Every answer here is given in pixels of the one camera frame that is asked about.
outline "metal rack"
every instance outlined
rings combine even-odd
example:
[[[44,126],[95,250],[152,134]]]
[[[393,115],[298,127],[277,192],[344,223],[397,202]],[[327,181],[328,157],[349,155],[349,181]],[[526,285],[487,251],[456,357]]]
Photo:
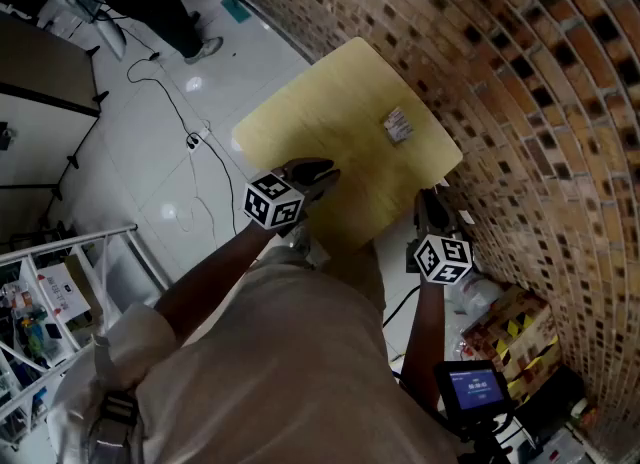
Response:
[[[11,356],[25,365],[37,370],[42,376],[23,388],[12,370],[9,362],[4,356],[3,352],[0,352],[0,372],[2,377],[8,382],[9,392],[11,393],[11,400],[0,407],[0,421],[3,421],[11,413],[17,409],[21,409],[23,418],[25,420],[25,428],[22,429],[12,440],[6,440],[0,437],[0,445],[16,445],[22,437],[31,433],[33,427],[39,422],[44,420],[46,411],[37,415],[33,420],[32,406],[34,396],[39,394],[44,387],[54,383],[58,378],[66,372],[75,362],[75,360],[82,354],[88,351],[91,347],[88,345],[81,345],[76,339],[74,334],[69,330],[66,323],[61,322],[56,313],[54,312],[54,306],[51,300],[45,293],[45,290],[38,280],[38,270],[34,258],[55,251],[67,250],[69,255],[75,255],[82,267],[84,274],[93,289],[100,307],[103,311],[102,323],[98,329],[100,333],[104,333],[109,327],[115,323],[118,317],[121,315],[120,310],[115,305],[113,300],[107,293],[107,246],[111,237],[124,238],[128,241],[131,247],[135,250],[137,258],[141,260],[141,265],[145,269],[149,278],[158,285],[161,291],[168,288],[167,282],[156,268],[153,262],[149,259],[145,251],[137,241],[134,232],[137,226],[135,224],[124,226],[118,229],[110,231],[101,231],[97,233],[91,233],[84,236],[75,238],[69,238],[67,240],[61,240],[58,242],[47,243],[44,245],[32,247],[30,249],[24,249],[20,251],[11,252],[8,254],[0,255],[0,266],[10,265],[14,263],[20,263],[20,279],[25,281],[29,285],[29,292],[33,294],[35,302],[43,306],[47,312],[50,323],[55,323],[62,339],[60,340],[63,347],[63,353],[58,362],[50,369],[43,368],[42,366],[34,363],[31,359],[27,358],[21,353],[20,350],[10,348],[5,343],[0,342],[0,348],[11,354]],[[100,277],[96,273],[96,270],[91,266],[91,263],[87,259],[81,246],[84,244],[102,242],[102,254],[99,258],[101,260]]]

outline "black pants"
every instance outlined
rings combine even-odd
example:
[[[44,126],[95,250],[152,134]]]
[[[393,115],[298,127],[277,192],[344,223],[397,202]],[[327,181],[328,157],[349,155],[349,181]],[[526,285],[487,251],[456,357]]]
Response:
[[[181,0],[105,0],[120,14],[145,23],[184,57],[193,57],[202,41]]]

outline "hand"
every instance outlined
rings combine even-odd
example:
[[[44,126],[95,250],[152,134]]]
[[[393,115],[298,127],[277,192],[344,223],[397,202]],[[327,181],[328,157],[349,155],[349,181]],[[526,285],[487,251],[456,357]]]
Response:
[[[340,169],[329,171],[332,167],[333,160],[296,158],[272,172],[304,195],[304,203],[302,204],[304,210],[338,182]]]

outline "white shirt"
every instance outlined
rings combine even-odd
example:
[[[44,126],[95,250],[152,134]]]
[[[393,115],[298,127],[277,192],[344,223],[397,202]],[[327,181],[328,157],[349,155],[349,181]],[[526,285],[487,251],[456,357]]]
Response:
[[[141,305],[108,337],[123,383],[138,384],[146,463],[455,462],[397,386],[376,310],[318,272],[249,272],[213,329],[180,349]],[[49,416],[60,462],[78,461],[78,428],[101,400],[92,359],[74,364]]]

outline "power strip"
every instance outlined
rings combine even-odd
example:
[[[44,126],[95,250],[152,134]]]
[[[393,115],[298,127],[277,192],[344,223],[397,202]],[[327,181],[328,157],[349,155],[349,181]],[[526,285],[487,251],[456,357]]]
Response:
[[[194,146],[192,148],[187,144],[187,149],[189,150],[189,153],[191,153],[193,155],[198,150],[198,148],[200,147],[200,144],[202,144],[202,141],[204,139],[206,139],[209,135],[211,135],[211,132],[209,131],[209,128],[203,128],[202,130],[200,130],[198,132],[198,136],[200,137],[200,139],[198,139],[198,142],[194,143],[193,141],[195,140],[195,137],[190,137],[189,138],[189,142],[191,144],[193,144]]]

